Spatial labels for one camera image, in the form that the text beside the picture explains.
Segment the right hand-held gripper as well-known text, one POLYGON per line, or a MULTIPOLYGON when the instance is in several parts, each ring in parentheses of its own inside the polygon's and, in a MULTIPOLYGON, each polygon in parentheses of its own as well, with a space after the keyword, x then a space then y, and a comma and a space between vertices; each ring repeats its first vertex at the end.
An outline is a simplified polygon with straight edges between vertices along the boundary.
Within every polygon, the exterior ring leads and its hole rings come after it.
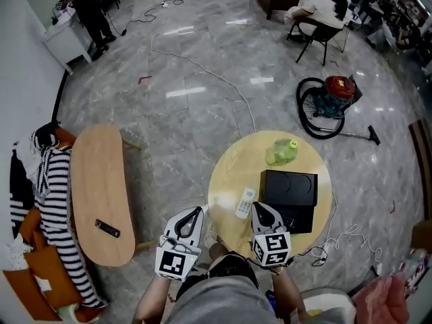
POLYGON ((283 232, 284 223, 281 215, 274 208, 262 202, 253 202, 252 230, 255 234, 265 230, 275 230, 270 234, 254 235, 252 251, 262 267, 285 265, 292 251, 289 232, 283 232))

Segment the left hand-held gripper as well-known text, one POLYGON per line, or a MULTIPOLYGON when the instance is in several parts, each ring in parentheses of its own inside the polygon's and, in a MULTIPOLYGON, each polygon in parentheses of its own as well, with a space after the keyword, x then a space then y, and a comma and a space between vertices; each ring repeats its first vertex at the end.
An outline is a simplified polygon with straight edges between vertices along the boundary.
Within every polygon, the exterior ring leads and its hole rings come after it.
POLYGON ((171 217, 156 249, 155 273, 185 281, 202 254, 199 245, 204 221, 202 207, 184 209, 171 217))

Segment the white remote control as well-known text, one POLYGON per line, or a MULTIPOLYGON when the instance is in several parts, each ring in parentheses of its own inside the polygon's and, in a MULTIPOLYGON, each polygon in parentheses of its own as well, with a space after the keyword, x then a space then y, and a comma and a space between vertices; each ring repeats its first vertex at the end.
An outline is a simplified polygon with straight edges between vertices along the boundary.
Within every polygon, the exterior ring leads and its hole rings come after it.
POLYGON ((255 197, 256 197, 255 189, 252 188, 244 189, 235 212, 237 218, 246 219, 248 217, 252 204, 255 200, 255 197))

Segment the black box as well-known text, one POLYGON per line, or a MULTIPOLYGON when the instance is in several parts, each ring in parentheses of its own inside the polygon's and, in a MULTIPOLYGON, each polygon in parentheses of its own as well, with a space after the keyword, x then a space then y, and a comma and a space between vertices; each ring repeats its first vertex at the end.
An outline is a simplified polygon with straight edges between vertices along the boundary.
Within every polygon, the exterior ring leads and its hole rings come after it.
POLYGON ((311 233, 317 186, 317 174, 266 169, 261 172, 259 201, 296 217, 300 225, 296 234, 311 233))

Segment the black remote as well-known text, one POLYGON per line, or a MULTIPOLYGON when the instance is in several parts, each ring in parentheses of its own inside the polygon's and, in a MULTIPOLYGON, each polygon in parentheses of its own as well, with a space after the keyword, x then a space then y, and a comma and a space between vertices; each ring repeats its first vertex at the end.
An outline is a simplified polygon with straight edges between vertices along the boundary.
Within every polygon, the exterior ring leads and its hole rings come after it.
POLYGON ((95 227, 99 228, 100 230, 102 230, 103 232, 109 234, 110 236, 113 236, 114 238, 119 238, 120 236, 120 231, 110 225, 108 225, 107 223, 96 219, 95 220, 95 227))

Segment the person's right forearm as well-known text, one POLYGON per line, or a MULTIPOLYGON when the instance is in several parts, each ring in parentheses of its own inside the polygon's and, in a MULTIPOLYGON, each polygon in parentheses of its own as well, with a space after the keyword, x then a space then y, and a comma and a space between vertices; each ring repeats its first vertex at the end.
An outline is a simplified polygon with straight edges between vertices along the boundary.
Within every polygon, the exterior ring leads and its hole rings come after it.
POLYGON ((290 277, 286 267, 276 267, 271 274, 277 316, 284 324, 291 324, 291 314, 296 312, 299 319, 308 317, 302 295, 290 277))

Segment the person's left forearm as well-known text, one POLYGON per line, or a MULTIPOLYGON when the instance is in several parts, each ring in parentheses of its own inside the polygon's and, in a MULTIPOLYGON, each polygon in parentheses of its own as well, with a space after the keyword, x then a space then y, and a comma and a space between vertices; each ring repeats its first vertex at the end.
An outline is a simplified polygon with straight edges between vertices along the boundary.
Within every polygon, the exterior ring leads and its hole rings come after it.
POLYGON ((140 299, 132 324, 161 324, 171 280, 155 275, 140 299))

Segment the cardboard box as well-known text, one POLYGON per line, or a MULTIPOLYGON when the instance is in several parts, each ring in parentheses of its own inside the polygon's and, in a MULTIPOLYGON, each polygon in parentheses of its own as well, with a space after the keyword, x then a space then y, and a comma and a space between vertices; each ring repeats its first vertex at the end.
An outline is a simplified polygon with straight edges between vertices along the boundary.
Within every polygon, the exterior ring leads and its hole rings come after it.
POLYGON ((432 254, 432 219, 419 222, 413 227, 411 247, 422 248, 432 254))

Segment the person's left shoe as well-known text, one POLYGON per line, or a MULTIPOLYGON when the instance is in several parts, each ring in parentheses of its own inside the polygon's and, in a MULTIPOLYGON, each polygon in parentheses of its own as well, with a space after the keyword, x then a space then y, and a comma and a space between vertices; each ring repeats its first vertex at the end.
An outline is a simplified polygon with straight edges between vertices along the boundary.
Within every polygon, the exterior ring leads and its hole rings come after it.
POLYGON ((205 217, 205 236, 204 244, 210 249, 214 244, 219 242, 219 236, 216 232, 213 220, 209 214, 205 217))

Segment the person's left leg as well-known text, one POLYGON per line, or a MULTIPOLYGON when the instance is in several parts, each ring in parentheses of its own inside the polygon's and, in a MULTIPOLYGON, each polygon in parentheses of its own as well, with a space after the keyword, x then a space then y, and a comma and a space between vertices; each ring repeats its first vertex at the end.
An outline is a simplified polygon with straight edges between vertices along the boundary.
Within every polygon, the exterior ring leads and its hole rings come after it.
POLYGON ((229 250, 221 243, 217 242, 209 248, 209 256, 212 261, 216 261, 219 257, 227 254, 229 250))

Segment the person's black shorts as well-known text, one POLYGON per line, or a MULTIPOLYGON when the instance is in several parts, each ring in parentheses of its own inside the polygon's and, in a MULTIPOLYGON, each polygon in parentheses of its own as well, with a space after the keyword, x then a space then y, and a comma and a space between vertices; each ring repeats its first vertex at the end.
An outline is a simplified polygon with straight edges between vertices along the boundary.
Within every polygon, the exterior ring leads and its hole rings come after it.
POLYGON ((181 289, 187 290, 200 281, 213 277, 242 276, 248 278, 256 288, 259 287, 257 277, 250 263, 237 252, 227 252, 216 258, 207 271, 196 271, 189 275, 181 285, 181 289))

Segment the round wooden table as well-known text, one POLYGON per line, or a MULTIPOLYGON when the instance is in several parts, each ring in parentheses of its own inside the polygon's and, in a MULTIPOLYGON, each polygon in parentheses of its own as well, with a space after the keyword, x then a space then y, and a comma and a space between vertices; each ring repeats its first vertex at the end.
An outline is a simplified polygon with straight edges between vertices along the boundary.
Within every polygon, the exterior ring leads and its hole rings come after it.
POLYGON ((208 194, 209 212, 217 234, 230 250, 245 257, 254 257, 250 247, 251 217, 238 218, 236 209, 245 188, 259 190, 261 172, 266 169, 318 175, 312 232, 291 237, 292 254, 301 254, 312 246, 320 245, 318 237, 327 225, 333 201, 329 172, 324 160, 307 141, 282 131, 249 134, 231 145, 217 162, 208 194), (282 139, 298 142, 296 158, 286 165, 270 166, 265 161, 266 151, 275 141, 282 139))

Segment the green plastic bottle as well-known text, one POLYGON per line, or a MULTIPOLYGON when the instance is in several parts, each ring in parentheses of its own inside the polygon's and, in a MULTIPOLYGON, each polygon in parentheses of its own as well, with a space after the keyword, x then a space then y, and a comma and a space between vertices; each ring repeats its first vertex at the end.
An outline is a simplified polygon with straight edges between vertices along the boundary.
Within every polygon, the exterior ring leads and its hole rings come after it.
POLYGON ((286 165, 292 162, 298 154, 298 141, 296 139, 276 140, 265 153, 268 165, 286 165))

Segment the person's grey shirt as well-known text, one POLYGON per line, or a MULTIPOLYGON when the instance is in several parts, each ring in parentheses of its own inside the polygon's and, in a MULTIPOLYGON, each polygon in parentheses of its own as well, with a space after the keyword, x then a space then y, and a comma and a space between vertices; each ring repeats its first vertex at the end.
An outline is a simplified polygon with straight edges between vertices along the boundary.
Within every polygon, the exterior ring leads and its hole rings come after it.
POLYGON ((165 324, 278 324, 265 295, 242 276, 214 277, 192 286, 165 324))

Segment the egg-shaped seat cushion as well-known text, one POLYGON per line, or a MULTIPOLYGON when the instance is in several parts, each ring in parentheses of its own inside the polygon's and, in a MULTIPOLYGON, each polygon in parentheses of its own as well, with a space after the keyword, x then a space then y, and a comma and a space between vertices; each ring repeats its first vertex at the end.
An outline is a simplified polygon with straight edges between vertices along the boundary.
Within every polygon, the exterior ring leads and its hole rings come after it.
POLYGON ((355 324, 356 308, 347 293, 335 288, 315 288, 303 292, 302 297, 309 316, 334 310, 342 316, 343 324, 355 324))

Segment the oval wooden table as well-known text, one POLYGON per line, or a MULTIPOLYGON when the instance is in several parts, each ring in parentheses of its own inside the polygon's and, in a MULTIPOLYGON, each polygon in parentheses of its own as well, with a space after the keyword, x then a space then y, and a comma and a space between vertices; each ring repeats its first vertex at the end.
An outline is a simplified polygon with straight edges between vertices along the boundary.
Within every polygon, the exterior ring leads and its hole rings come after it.
POLYGON ((70 174, 76 233, 84 254, 100 266, 129 263, 136 250, 136 230, 119 129, 109 123, 86 127, 73 145, 70 174), (96 219, 118 229, 119 238, 95 227, 96 219))

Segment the vacuum wand with nozzle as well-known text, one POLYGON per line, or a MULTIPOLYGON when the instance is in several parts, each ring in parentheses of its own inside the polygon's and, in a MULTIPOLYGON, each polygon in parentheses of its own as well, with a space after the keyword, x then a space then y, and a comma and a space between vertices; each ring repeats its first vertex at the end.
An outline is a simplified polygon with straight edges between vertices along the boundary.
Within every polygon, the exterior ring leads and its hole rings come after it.
POLYGON ((374 142, 377 146, 379 146, 381 144, 381 141, 380 141, 375 129, 373 128, 373 126, 368 127, 368 131, 369 131, 368 135, 362 135, 362 134, 357 134, 357 133, 353 133, 353 132, 344 132, 342 130, 332 130, 332 129, 328 129, 328 128, 319 128, 318 131, 325 133, 326 137, 329 137, 329 138, 333 138, 337 135, 341 135, 341 136, 346 136, 346 137, 368 140, 368 141, 374 142))

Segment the striped knitted blanket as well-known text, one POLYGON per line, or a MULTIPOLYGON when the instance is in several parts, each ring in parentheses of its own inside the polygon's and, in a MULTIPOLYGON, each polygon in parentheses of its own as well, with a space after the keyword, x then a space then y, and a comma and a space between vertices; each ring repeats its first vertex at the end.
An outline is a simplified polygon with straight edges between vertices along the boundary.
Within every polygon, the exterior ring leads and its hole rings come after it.
POLYGON ((32 142, 41 156, 36 171, 35 205, 40 211, 41 228, 57 254, 72 283, 88 308, 103 308, 107 302, 99 296, 86 269, 84 257, 72 235, 69 209, 71 196, 69 170, 72 146, 61 145, 56 124, 48 123, 32 133, 32 142))

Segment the pink plush cushion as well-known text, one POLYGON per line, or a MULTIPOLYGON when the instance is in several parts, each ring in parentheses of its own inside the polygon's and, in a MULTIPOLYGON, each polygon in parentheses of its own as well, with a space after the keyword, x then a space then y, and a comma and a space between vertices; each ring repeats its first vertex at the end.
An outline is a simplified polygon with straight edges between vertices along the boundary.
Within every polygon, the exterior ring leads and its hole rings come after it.
POLYGON ((352 302, 356 307, 356 324, 408 324, 405 299, 406 277, 402 272, 377 277, 359 290, 352 302))

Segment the large orange cushion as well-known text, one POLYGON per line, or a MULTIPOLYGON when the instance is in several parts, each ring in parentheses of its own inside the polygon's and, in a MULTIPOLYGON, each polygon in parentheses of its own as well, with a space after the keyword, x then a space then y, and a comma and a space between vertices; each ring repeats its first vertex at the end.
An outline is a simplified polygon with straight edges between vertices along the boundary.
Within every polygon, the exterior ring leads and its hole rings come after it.
POLYGON ((82 301, 82 297, 65 270, 55 246, 46 246, 35 252, 24 253, 24 258, 36 277, 49 282, 50 290, 44 290, 43 294, 54 309, 82 301))

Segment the pale green cushion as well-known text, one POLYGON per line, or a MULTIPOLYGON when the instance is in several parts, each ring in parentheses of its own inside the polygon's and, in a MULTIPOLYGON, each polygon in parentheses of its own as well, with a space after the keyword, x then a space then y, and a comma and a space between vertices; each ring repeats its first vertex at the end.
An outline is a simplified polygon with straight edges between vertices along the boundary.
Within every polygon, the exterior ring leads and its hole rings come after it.
POLYGON ((63 306, 57 309, 57 315, 63 321, 71 321, 75 324, 81 324, 81 322, 79 322, 76 316, 76 310, 79 308, 79 306, 79 303, 63 306))

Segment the pack of water bottles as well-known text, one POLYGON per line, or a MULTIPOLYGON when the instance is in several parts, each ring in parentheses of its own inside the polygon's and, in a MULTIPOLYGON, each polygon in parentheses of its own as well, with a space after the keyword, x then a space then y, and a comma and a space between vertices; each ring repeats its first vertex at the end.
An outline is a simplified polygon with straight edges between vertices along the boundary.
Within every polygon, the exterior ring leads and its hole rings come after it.
POLYGON ((413 288, 429 267, 429 254, 423 248, 413 248, 404 257, 400 264, 401 271, 406 278, 405 289, 413 288))

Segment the red vacuum cleaner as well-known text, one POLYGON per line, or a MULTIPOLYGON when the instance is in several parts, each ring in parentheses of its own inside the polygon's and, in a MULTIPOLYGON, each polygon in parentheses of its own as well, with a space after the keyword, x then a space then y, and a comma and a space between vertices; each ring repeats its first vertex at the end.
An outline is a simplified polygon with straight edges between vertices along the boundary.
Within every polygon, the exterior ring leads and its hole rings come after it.
POLYGON ((315 109, 313 116, 341 119, 346 111, 362 97, 353 76, 330 76, 322 87, 317 89, 313 99, 315 109))

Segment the small orange cushion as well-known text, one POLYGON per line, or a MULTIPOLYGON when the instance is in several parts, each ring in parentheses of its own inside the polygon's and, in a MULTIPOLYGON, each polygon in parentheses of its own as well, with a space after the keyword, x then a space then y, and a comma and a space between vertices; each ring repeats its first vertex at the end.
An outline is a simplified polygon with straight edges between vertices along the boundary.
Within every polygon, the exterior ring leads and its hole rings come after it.
POLYGON ((21 223, 19 233, 23 240, 29 245, 32 244, 33 233, 40 227, 41 213, 36 207, 32 207, 21 223))

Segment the brown wooden platform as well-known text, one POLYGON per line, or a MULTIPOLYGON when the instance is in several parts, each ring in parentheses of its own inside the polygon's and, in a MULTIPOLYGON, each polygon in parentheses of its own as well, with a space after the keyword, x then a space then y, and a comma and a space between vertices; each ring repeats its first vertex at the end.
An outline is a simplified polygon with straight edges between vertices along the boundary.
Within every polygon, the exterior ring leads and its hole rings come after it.
POLYGON ((423 186, 424 217, 432 219, 432 137, 425 119, 408 127, 416 151, 423 186))

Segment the dark blanket with white stripes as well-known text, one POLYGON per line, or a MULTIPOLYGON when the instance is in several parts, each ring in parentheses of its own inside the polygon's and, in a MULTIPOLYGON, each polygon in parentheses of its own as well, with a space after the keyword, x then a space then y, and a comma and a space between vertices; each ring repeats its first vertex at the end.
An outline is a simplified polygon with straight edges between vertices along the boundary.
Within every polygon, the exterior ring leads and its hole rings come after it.
POLYGON ((34 206, 32 182, 27 178, 23 163, 17 156, 17 145, 12 148, 9 173, 9 207, 13 238, 16 238, 20 226, 34 206))

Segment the black chair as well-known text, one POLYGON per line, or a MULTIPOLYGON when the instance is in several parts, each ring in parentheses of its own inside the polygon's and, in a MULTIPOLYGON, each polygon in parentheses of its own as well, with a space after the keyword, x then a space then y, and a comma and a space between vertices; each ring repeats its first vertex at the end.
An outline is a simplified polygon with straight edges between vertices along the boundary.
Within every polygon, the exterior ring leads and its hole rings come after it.
POLYGON ((303 46, 303 49, 301 53, 299 54, 298 58, 296 59, 296 63, 300 61, 302 56, 304 55, 305 51, 307 50, 308 46, 311 45, 313 42, 317 42, 321 44, 324 47, 324 54, 323 54, 323 66, 326 64, 327 59, 327 47, 328 42, 336 35, 338 34, 341 29, 334 28, 332 26, 328 26, 322 22, 302 17, 298 21, 294 22, 293 26, 290 29, 290 32, 287 35, 287 40, 292 39, 292 32, 293 30, 297 28, 303 39, 306 41, 305 46, 303 46), (311 26, 314 26, 315 29, 313 30, 313 33, 311 35, 307 35, 300 27, 301 24, 308 24, 311 26))

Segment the white cabinet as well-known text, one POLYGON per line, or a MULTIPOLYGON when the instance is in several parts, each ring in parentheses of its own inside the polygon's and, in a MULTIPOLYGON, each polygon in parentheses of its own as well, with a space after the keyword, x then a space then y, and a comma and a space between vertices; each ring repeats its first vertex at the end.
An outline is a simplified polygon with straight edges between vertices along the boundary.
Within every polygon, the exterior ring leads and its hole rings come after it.
POLYGON ((43 34, 42 41, 58 63, 72 74, 73 71, 68 63, 75 58, 83 56, 88 63, 92 62, 88 52, 92 39, 87 29, 80 23, 75 9, 67 7, 61 12, 58 22, 51 25, 43 34))

